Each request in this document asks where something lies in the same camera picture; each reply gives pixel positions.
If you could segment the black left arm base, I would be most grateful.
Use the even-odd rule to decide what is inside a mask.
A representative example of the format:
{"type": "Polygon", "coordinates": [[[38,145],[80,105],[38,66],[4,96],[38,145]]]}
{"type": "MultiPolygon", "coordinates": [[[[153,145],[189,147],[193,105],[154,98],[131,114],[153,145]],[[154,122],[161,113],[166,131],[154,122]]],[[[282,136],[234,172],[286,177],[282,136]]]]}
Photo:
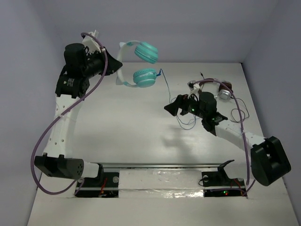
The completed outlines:
{"type": "Polygon", "coordinates": [[[75,196],[78,198],[118,198],[119,172],[105,172],[101,181],[97,178],[85,178],[83,186],[78,182],[75,196]]]}

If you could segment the teal cat-ear headphones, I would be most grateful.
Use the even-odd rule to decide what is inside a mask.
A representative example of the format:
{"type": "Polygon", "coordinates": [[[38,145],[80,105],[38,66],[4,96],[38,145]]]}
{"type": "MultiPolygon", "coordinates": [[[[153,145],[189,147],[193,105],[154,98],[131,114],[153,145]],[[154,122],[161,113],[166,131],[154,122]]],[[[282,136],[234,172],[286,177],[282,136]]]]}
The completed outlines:
{"type": "MultiPolygon", "coordinates": [[[[120,42],[117,60],[122,63],[123,56],[133,46],[135,46],[134,54],[141,60],[149,64],[155,64],[158,61],[158,49],[147,42],[138,40],[120,42]]],[[[116,74],[116,85],[125,85],[130,88],[150,87],[155,84],[157,78],[157,72],[153,68],[144,68],[136,71],[133,74],[134,84],[130,84],[125,80],[121,68],[116,71],[116,74]]]]}

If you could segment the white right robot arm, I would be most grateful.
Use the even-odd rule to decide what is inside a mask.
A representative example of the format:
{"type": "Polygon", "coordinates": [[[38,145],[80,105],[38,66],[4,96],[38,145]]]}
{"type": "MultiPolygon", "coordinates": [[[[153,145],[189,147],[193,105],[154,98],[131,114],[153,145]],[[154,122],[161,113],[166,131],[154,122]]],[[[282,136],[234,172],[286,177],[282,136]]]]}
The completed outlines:
{"type": "Polygon", "coordinates": [[[223,169],[217,173],[217,179],[222,185],[228,185],[234,178],[245,178],[269,186],[292,169],[278,138],[265,138],[244,131],[242,126],[217,111],[217,101],[210,92],[201,92],[197,99],[188,94],[178,95],[164,109],[172,116],[191,113],[201,118],[207,132],[243,150],[246,155],[245,166],[223,169]]]}

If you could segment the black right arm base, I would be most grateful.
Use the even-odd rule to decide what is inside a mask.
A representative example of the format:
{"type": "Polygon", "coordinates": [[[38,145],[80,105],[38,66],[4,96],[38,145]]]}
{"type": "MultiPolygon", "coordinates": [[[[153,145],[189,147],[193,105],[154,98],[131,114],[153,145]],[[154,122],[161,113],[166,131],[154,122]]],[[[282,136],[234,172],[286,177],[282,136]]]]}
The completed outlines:
{"type": "Polygon", "coordinates": [[[246,197],[244,180],[229,178],[224,170],[225,166],[233,162],[228,160],[217,167],[217,171],[202,172],[198,185],[204,188],[205,197],[246,197]]]}

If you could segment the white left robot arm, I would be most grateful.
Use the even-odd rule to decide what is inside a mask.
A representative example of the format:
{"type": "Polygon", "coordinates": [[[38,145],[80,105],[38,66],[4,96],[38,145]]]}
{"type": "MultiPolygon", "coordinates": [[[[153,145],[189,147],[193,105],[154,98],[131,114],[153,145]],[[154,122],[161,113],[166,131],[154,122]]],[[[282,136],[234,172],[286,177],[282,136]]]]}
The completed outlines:
{"type": "Polygon", "coordinates": [[[96,89],[89,88],[89,80],[100,75],[111,75],[122,67],[104,46],[73,43],[65,47],[65,65],[59,75],[56,89],[56,110],[53,122],[38,140],[41,143],[50,133],[41,156],[36,155],[36,145],[31,156],[31,170],[39,169],[52,178],[86,179],[95,186],[104,182],[103,167],[73,157],[72,139],[82,102],[96,89]]]}

